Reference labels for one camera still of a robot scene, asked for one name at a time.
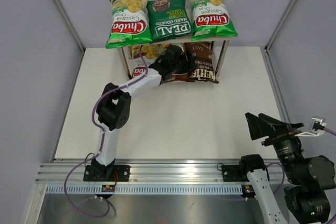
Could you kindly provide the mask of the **brown Chuba barbeque bag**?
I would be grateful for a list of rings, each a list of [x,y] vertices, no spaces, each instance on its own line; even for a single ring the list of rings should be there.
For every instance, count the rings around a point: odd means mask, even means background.
[[[154,63],[159,55],[158,45],[135,45],[129,47],[131,59],[131,77],[145,72],[146,67]]]
[[[161,55],[164,55],[165,52],[168,49],[170,49],[170,47],[172,47],[172,46],[181,47],[181,48],[184,49],[184,52],[185,52],[185,48],[184,48],[184,46],[182,44],[160,44],[159,48],[160,48]],[[191,64],[190,64],[189,59],[188,59],[188,63],[189,63],[189,68],[190,68],[188,75],[174,75],[172,73],[171,77],[167,80],[167,82],[172,82],[172,81],[191,82],[192,81],[192,79],[190,77],[190,74],[191,74]]]

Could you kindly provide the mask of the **brown Kettle sea salt bag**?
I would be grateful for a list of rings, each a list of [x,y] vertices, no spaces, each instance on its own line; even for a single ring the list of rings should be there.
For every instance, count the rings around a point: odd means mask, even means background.
[[[187,42],[184,44],[184,49],[191,60],[190,79],[217,84],[211,55],[211,43],[208,41]]]

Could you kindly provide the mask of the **green REAL chips bag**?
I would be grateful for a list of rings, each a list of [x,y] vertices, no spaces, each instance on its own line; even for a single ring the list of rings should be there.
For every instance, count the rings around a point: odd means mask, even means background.
[[[185,2],[186,0],[148,2],[149,28],[153,42],[176,39],[194,31]]]

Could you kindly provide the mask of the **green Chuba cassava chips bag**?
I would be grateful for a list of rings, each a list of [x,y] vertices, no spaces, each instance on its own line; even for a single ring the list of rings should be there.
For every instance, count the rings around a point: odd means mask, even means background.
[[[106,48],[120,48],[149,44],[152,35],[149,28],[148,0],[110,0],[112,25]]]

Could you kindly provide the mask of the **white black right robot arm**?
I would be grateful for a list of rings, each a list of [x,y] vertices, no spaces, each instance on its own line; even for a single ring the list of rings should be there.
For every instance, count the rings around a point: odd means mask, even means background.
[[[263,138],[263,146],[273,146],[283,172],[292,187],[286,187],[285,201],[289,211],[299,223],[334,223],[330,217],[331,207],[325,194],[335,189],[334,163],[325,156],[305,158],[301,136],[319,136],[324,131],[335,132],[326,127],[325,119],[312,117],[312,126],[301,131],[302,123],[282,122],[260,113],[245,114],[252,140]],[[266,166],[258,154],[242,156],[238,164],[239,176],[252,184],[265,223],[284,223],[285,219],[269,188]]]

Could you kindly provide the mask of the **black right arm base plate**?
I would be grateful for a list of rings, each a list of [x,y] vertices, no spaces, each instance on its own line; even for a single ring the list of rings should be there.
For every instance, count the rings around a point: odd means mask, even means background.
[[[222,173],[223,182],[247,182],[248,179],[243,175],[238,165],[225,165],[219,163],[217,169]]]

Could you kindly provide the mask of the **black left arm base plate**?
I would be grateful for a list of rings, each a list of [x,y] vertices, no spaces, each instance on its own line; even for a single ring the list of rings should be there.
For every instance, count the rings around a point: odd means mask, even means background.
[[[108,169],[96,169],[92,165],[86,166],[83,175],[85,182],[128,182],[130,166],[114,165]]]

